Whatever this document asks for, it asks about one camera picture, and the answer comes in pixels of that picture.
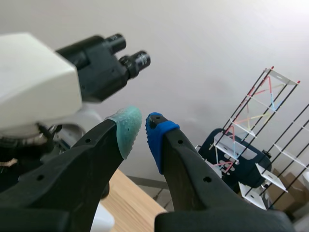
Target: green silicone fingertip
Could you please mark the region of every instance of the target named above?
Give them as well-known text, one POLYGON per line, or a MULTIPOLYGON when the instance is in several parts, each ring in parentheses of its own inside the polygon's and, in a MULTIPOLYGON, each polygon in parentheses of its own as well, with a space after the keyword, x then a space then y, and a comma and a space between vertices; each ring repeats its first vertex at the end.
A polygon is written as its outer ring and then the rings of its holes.
POLYGON ((135 106, 130 106, 117 111, 116 114, 107 117, 117 125, 117 142, 120 154, 127 159, 133 148, 134 141, 141 127, 141 112, 135 106))

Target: microscope eyepiece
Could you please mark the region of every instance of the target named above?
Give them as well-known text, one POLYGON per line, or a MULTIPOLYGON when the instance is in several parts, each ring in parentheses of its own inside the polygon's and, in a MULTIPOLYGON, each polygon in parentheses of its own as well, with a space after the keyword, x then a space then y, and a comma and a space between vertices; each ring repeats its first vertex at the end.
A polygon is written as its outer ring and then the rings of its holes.
POLYGON ((126 48, 126 40, 121 34, 115 34, 106 38, 105 43, 113 55, 126 48))
POLYGON ((139 51, 131 56, 120 58, 119 62, 124 65, 129 73, 128 79, 137 77, 141 70, 150 65, 150 56, 145 51, 139 51))

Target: cardboard box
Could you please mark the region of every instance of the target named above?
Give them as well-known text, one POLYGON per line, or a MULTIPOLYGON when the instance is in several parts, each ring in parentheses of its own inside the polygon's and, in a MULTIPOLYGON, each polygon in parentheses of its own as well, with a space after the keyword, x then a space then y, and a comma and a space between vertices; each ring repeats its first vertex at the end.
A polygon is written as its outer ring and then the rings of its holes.
MULTIPOLYGON (((273 174, 279 175, 279 172, 275 169, 273 174)), ((288 173, 286 176, 280 176, 281 182, 288 187, 295 179, 292 173, 288 173)), ((271 185, 268 188, 268 194, 272 201, 275 201, 283 190, 275 185, 271 185)), ((309 192, 306 187, 296 180, 293 185, 288 189, 288 192, 283 194, 280 199, 275 203, 275 208, 284 211, 287 214, 292 214, 297 209, 304 206, 309 201, 309 192)))

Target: blue fingertip cover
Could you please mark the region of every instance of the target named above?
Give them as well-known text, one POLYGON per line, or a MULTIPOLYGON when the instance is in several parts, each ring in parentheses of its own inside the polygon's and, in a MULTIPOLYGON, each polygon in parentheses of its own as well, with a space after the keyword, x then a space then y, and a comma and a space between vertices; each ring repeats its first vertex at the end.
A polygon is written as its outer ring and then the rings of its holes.
POLYGON ((150 148, 150 151, 155 159, 156 165, 159 169, 160 174, 162 174, 162 159, 161 159, 161 151, 162 151, 162 139, 163 135, 175 128, 179 129, 179 125, 172 121, 165 121, 159 123, 156 128, 151 129, 149 124, 149 117, 151 115, 159 115, 160 113, 153 112, 148 115, 146 118, 146 133, 147 133, 147 143, 150 148))
POLYGON ((118 110, 116 114, 107 117, 117 125, 117 143, 124 160, 130 154, 134 141, 141 127, 141 112, 135 106, 118 110))

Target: wooden table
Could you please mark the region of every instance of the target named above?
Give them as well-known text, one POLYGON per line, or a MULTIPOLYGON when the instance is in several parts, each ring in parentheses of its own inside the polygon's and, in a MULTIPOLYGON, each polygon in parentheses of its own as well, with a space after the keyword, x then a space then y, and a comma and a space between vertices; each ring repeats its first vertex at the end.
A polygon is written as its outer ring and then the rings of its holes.
POLYGON ((119 170, 112 176, 110 194, 101 204, 115 218, 113 232, 153 232, 155 216, 165 212, 119 170))

